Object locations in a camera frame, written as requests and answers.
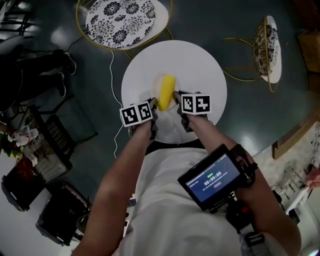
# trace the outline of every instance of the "black shoe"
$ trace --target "black shoe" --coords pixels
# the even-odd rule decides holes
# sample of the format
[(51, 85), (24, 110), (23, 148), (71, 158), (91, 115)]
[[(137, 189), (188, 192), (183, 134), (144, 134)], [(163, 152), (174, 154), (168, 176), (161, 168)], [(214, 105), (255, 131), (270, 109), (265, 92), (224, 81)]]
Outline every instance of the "black shoe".
[(65, 52), (63, 53), (67, 58), (66, 58), (66, 62), (65, 65), (63, 65), (71, 75), (73, 75), (74, 73), (76, 73), (77, 70), (77, 64), (76, 62), (71, 58), (70, 53)]
[(64, 79), (65, 79), (65, 75), (63, 73), (58, 73), (57, 76), (61, 77), (61, 82), (59, 85), (56, 86), (56, 88), (58, 89), (59, 91), (59, 94), (62, 98), (64, 98), (67, 94), (67, 88), (65, 86), (65, 83), (64, 83)]

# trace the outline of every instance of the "timer display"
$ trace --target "timer display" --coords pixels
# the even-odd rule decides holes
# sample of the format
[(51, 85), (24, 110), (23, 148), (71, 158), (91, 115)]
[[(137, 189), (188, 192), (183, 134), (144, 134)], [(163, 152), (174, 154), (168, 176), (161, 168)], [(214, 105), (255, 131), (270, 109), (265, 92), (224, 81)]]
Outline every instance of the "timer display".
[(224, 154), (186, 185), (199, 199), (205, 201), (240, 175), (230, 158)]

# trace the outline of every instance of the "dark floor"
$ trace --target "dark floor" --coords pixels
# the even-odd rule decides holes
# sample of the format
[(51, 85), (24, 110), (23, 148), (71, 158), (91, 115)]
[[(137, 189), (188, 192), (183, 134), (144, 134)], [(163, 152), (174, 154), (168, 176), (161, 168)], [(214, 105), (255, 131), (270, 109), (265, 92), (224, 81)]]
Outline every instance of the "dark floor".
[[(33, 19), (39, 24), (34, 50), (66, 50), (81, 34), (76, 27), (76, 0), (33, 0)], [(251, 49), (240, 42), (223, 41), (227, 37), (251, 38), (264, 15), (277, 23), (282, 47), (282, 78), (276, 93), (269, 92), (264, 81), (243, 83), (229, 77), (227, 102), (217, 126), (256, 154), (283, 136), (318, 104), (308, 92), (305, 64), (295, 35), (301, 31), (289, 0), (174, 0), (168, 25), (176, 40), (188, 41), (207, 50), (221, 67), (252, 66)], [(84, 196), (94, 197), (99, 183), (114, 160), (114, 136), (121, 121), (119, 105), (111, 91), (109, 65), (112, 54), (82, 39), (69, 51), (77, 62), (77, 73), (69, 78), (69, 91), (77, 102), (65, 105), (58, 116), (76, 140), (93, 132), (84, 117), (84, 109), (98, 137), (80, 146), (71, 157), (72, 171), (63, 178)], [(130, 62), (124, 52), (114, 52), (113, 83), (121, 99), (121, 83)], [(243, 78), (253, 74), (231, 71)], [(54, 89), (32, 101), (43, 109), (52, 109), (61, 99)], [(118, 136), (119, 150), (128, 140), (127, 130)]]

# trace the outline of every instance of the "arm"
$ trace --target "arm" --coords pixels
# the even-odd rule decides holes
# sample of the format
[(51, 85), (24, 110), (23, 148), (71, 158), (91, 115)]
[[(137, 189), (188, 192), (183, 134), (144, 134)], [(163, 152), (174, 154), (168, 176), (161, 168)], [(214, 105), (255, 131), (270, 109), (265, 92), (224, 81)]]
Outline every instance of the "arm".
[[(196, 115), (188, 115), (188, 118), (190, 127), (209, 153), (221, 144), (225, 144), (229, 150), (237, 144), (205, 118)], [(247, 156), (249, 161), (253, 163), (251, 155), (247, 153)], [(299, 254), (301, 237), (298, 227), (281, 209), (259, 169), (255, 171), (254, 184), (248, 188), (238, 188), (235, 195), (252, 211), (254, 227), (257, 231), (273, 236), (288, 255)]]
[(138, 126), (119, 158), (105, 174), (73, 256), (110, 256), (123, 237), (127, 204), (135, 191), (149, 145), (151, 122)]

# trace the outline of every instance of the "white cable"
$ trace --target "white cable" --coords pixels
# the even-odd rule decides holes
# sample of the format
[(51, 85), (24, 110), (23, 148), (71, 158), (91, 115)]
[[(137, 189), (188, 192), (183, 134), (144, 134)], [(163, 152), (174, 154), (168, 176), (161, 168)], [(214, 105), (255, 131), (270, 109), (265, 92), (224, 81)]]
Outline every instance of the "white cable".
[[(114, 55), (114, 51), (113, 51), (113, 50), (111, 51), (111, 53), (112, 53), (112, 60), (111, 60), (110, 67), (109, 67), (109, 68), (110, 68), (110, 74), (111, 74), (111, 90), (112, 90), (113, 97), (114, 97), (115, 100), (120, 104), (121, 109), (122, 109), (122, 108), (123, 108), (122, 103), (117, 99), (117, 97), (116, 97), (116, 95), (115, 95), (115, 92), (114, 92), (114, 76), (113, 76), (113, 74), (112, 74), (111, 66), (112, 66), (112, 63), (114, 62), (115, 55)], [(117, 140), (116, 140), (116, 139), (117, 139), (117, 136), (119, 135), (122, 127), (124, 127), (124, 124), (123, 124), (123, 123), (122, 123), (120, 129), (118, 130), (118, 132), (116, 133), (116, 135), (115, 135), (115, 137), (114, 137), (114, 139), (113, 139), (113, 140), (114, 140), (114, 143), (115, 143), (115, 150), (114, 150), (114, 152), (113, 152), (113, 155), (114, 155), (114, 158), (115, 158), (115, 159), (117, 159), (117, 157), (116, 157), (116, 151), (117, 151), (117, 149), (118, 149), (118, 144), (117, 144)]]

